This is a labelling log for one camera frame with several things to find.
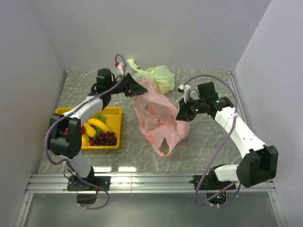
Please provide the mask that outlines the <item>pink plastic bag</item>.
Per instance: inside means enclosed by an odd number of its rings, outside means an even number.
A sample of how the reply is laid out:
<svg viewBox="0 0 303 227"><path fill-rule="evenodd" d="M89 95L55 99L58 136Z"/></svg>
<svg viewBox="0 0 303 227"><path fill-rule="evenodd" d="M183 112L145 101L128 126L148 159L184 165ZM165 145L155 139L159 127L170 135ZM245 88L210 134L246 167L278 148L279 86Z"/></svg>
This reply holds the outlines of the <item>pink plastic bag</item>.
<svg viewBox="0 0 303 227"><path fill-rule="evenodd" d="M160 157L168 157L177 143L188 136L190 124L176 119L179 110L165 95L156 92L150 80L143 80L140 85L147 89L146 93L133 96L140 131Z"/></svg>

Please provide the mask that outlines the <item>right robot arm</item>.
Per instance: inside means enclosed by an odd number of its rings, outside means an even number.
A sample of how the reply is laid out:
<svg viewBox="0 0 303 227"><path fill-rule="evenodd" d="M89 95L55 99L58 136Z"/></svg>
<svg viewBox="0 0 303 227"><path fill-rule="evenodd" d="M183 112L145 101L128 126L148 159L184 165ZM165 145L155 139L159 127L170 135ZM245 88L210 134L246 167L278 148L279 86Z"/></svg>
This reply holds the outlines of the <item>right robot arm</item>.
<svg viewBox="0 0 303 227"><path fill-rule="evenodd" d="M200 113L211 116L230 134L241 154L238 165L223 164L210 169L207 177L212 188L219 189L228 182L239 182L249 188L275 178L278 150L273 145L267 146L251 131L233 103L227 97L218 96L213 82L198 85L197 100L190 97L189 85L180 85L178 90L184 96L179 101L176 119L190 122Z"/></svg>

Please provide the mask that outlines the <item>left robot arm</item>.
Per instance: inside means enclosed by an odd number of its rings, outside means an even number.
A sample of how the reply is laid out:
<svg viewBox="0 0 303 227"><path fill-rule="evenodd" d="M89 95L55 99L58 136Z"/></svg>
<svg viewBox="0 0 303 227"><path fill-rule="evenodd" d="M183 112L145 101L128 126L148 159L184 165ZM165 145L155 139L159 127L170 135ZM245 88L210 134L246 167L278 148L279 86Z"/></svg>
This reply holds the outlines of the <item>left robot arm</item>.
<svg viewBox="0 0 303 227"><path fill-rule="evenodd" d="M97 81L91 92L78 106L64 114L53 114L45 136L45 154L50 152L61 156L72 174L78 178L78 184L84 190L95 186L93 167L81 153L81 128L94 114L109 104L112 94L123 93L135 96L147 93L147 89L138 84L130 74L123 73L115 79L109 69L100 69Z"/></svg>

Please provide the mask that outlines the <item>green plastic bag with fruits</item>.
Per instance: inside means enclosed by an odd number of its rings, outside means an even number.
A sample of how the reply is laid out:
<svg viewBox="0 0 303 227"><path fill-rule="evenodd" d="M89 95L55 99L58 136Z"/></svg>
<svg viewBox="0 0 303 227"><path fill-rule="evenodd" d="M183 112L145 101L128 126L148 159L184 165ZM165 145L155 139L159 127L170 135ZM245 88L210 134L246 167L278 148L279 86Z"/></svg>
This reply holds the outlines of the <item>green plastic bag with fruits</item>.
<svg viewBox="0 0 303 227"><path fill-rule="evenodd" d="M137 83L149 80L157 93L166 95L175 87L175 74L166 65L151 67L146 70L135 64L134 59L127 59L126 62L135 73L132 75Z"/></svg>

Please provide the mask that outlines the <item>yellow plastic tray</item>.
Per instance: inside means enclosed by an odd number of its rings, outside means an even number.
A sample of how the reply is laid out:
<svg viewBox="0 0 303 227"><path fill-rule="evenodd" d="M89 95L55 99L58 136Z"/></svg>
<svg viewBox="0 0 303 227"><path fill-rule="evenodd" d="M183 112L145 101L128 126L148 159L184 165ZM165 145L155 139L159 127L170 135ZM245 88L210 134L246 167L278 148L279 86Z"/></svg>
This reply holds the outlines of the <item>yellow plastic tray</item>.
<svg viewBox="0 0 303 227"><path fill-rule="evenodd" d="M121 107L106 107L88 119L81 129L82 150L118 149L121 134Z"/></svg>

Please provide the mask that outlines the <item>purple grape bunch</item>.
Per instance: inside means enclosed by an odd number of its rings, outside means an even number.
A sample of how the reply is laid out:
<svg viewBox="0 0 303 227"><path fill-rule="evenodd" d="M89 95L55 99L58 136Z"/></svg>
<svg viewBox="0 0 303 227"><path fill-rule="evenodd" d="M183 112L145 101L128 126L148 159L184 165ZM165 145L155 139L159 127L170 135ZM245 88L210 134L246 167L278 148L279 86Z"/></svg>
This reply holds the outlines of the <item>purple grape bunch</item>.
<svg viewBox="0 0 303 227"><path fill-rule="evenodd" d="M114 132L100 132L93 138L90 138L90 145L92 146L115 146L116 144L117 138Z"/></svg>

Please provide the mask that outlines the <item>yellow banana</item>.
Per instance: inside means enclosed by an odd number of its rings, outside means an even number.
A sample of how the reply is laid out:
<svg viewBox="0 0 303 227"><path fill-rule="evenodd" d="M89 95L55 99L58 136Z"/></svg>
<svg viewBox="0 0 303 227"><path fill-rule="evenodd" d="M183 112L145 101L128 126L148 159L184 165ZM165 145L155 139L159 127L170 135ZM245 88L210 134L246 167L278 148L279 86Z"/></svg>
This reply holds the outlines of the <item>yellow banana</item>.
<svg viewBox="0 0 303 227"><path fill-rule="evenodd" d="M103 123L101 120L96 118L90 118L82 126L82 146L90 146L90 138L93 138L98 133L106 133L107 131L111 132L110 128Z"/></svg>

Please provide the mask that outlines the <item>right side aluminium rail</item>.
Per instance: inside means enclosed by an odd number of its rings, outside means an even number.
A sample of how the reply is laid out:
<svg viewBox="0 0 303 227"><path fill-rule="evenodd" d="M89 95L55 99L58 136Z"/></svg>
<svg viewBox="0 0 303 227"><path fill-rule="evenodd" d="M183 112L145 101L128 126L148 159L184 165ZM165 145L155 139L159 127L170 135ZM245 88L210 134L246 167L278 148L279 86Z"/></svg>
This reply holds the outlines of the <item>right side aluminium rail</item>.
<svg viewBox="0 0 303 227"><path fill-rule="evenodd" d="M235 94L235 96L236 96L236 98L237 98L237 110L238 110L238 118L241 118L242 120L243 120L243 122L247 125L247 120L246 120L246 117L245 117L245 114L244 114L244 110L243 110L243 107L242 107L242 105L241 105L241 100L240 100L240 96L239 96L239 93L238 93L238 91L237 91L237 87L236 87L236 84L235 84L235 80L234 80L234 78L233 78L233 71L226 71L226 77L227 77L227 83L229 84L229 86L230 86L230 88L233 90L233 92L234 92L234 94ZM231 98L231 101L232 101L232 103L234 103L235 104L235 101L234 101L234 98L233 98L233 96L232 96L232 98ZM229 133L230 132L230 130L231 130L231 125L229 126L229 128L228 129L224 129L225 131L226 131L226 133ZM236 144L236 142L234 142L234 140L232 139L232 136L230 136L230 139L229 139L230 141L233 141L233 143L235 144L235 145L237 145Z"/></svg>

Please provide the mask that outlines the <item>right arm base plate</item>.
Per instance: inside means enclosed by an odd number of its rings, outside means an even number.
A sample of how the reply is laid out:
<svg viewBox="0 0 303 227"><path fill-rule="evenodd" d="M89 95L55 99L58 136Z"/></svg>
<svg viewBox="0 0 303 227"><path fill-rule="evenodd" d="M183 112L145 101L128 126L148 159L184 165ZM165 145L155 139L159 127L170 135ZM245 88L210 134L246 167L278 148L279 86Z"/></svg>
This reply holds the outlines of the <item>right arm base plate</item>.
<svg viewBox="0 0 303 227"><path fill-rule="evenodd" d="M193 179L189 182L194 185L195 190L198 187L199 181L201 179L202 175L194 175ZM214 174L207 174L199 188L200 191L215 191L215 190L222 190L223 188L230 185L230 181L224 181L220 182L216 178L216 175Z"/></svg>

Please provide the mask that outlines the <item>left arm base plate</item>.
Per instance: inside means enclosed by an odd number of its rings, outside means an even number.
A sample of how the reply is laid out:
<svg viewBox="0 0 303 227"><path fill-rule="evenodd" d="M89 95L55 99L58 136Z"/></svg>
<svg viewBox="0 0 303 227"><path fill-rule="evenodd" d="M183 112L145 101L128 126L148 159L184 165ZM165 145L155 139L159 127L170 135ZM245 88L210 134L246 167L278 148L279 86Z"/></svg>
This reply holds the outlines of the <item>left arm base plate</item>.
<svg viewBox="0 0 303 227"><path fill-rule="evenodd" d="M93 185L99 186L106 191L109 190L110 187L110 176L97 176L94 178ZM93 186L89 186L85 183L83 183L81 180L79 180L76 176L72 175L69 178L68 185L67 185L67 191L72 192L80 192L80 191L93 191L96 188Z"/></svg>

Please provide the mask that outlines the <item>aluminium mounting rail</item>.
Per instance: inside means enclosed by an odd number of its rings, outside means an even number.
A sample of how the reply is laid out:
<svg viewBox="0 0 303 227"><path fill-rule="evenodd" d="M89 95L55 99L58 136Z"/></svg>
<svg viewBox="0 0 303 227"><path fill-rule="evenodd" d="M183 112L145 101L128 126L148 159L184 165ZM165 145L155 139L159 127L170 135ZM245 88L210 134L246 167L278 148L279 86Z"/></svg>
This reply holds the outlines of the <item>aluminium mounting rail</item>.
<svg viewBox="0 0 303 227"><path fill-rule="evenodd" d="M195 173L97 173L97 177L109 176L109 193L194 193L194 184L189 181ZM87 193L92 191L69 191L68 180L62 175L31 175L26 193Z"/></svg>

